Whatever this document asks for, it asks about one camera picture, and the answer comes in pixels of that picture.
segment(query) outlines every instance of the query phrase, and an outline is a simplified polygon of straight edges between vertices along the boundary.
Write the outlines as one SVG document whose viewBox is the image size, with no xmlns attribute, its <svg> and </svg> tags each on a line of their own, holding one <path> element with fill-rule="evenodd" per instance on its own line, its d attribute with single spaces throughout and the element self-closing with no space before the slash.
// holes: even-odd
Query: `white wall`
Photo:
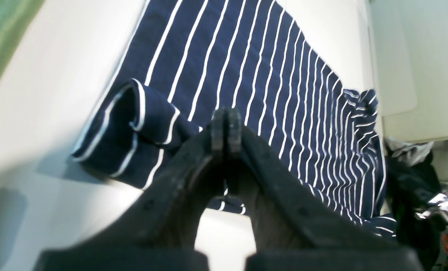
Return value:
<svg viewBox="0 0 448 271">
<path fill-rule="evenodd" d="M 390 5 L 394 8 L 380 9 Z M 402 40 L 396 39 L 399 43 L 393 38 L 378 42 L 389 68 L 406 72 L 404 66 L 411 67 L 411 74 L 384 74 L 387 82 L 380 78 L 380 84 L 400 89 L 391 90 L 384 106 L 400 106 L 408 97 L 406 88 L 414 87 L 416 94 L 416 108 L 384 117 L 385 135 L 403 141 L 448 139 L 448 0 L 373 0 L 371 8 L 374 26 L 378 20 L 390 37 L 403 34 Z M 381 53 L 377 51 L 378 60 Z M 381 91 L 382 96 L 388 95 L 386 89 Z"/>
</svg>

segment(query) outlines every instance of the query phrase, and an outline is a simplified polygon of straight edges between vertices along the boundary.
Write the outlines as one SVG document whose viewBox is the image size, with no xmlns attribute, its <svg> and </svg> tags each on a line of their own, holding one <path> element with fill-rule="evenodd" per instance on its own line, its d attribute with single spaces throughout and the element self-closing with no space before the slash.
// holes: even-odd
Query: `black cloth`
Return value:
<svg viewBox="0 0 448 271">
<path fill-rule="evenodd" d="M 417 220 L 414 216 L 417 198 L 412 194 L 427 195 L 441 193 L 438 176 L 431 165 L 433 154 L 412 167 L 396 158 L 388 156 L 387 175 L 391 209 L 398 224 L 396 238 L 400 244 L 407 245 L 418 254 L 424 270 L 434 266 L 440 253 L 440 232 L 432 220 Z M 407 185 L 407 190 L 400 184 Z"/>
</svg>

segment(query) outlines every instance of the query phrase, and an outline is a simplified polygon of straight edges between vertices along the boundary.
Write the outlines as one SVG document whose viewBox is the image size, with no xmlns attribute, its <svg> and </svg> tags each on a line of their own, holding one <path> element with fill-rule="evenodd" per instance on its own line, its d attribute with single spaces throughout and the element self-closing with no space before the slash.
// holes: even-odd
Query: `navy blue fabric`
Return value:
<svg viewBox="0 0 448 271">
<path fill-rule="evenodd" d="M 376 106 L 374 91 L 343 89 L 274 0 L 151 0 L 73 156 L 146 189 L 215 109 L 237 108 L 303 189 L 392 237 Z"/>
</svg>

